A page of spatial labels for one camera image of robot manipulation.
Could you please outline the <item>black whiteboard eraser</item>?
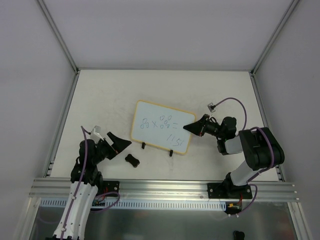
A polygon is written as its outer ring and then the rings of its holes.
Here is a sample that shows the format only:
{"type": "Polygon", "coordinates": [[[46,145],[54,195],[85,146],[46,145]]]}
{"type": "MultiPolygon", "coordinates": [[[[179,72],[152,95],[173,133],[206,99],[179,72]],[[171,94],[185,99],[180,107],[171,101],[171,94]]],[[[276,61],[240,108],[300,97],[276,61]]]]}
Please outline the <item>black whiteboard eraser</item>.
{"type": "Polygon", "coordinates": [[[125,157],[125,161],[130,163],[134,168],[137,168],[140,164],[140,161],[137,158],[135,158],[132,154],[128,154],[125,157]]]}

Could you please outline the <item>yellow framed whiteboard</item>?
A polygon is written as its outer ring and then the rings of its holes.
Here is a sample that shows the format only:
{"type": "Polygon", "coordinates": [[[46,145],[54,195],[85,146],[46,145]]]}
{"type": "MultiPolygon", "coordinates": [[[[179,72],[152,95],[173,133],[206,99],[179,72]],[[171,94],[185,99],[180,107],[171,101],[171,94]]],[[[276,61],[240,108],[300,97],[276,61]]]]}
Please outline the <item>yellow framed whiteboard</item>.
{"type": "Polygon", "coordinates": [[[136,142],[184,155],[191,139],[191,133],[184,126],[195,121],[194,113],[139,100],[130,137],[136,142]]]}

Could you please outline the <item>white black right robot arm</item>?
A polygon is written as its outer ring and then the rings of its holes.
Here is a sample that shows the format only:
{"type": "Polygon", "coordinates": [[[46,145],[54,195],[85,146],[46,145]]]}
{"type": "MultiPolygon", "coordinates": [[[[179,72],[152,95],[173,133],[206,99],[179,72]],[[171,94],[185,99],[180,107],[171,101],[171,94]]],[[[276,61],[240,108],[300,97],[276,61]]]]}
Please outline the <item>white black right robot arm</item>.
{"type": "Polygon", "coordinates": [[[216,137],[217,149],[223,156],[243,153],[244,161],[229,172],[221,183],[208,183],[209,199],[253,198],[249,183],[258,175],[283,164],[285,154],[268,127],[254,127],[236,133],[237,120],[227,116],[217,123],[208,114],[183,127],[184,130],[202,137],[209,134],[216,137]]]}

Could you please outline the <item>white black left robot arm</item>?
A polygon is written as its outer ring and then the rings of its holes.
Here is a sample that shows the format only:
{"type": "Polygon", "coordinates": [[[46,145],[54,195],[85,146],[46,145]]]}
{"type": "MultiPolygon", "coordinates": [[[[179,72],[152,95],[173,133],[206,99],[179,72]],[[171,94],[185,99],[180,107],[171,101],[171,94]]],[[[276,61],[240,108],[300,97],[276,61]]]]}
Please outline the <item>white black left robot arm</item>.
{"type": "Polygon", "coordinates": [[[78,157],[70,174],[70,189],[62,217],[51,240],[83,240],[87,220],[95,199],[104,196],[117,196],[111,205],[102,209],[106,211],[120,201],[117,191],[106,191],[103,176],[98,171],[98,164],[105,159],[112,160],[128,148],[132,142],[115,136],[110,131],[106,134],[112,144],[96,130],[88,133],[82,129],[84,140],[79,144],[78,157]]]}

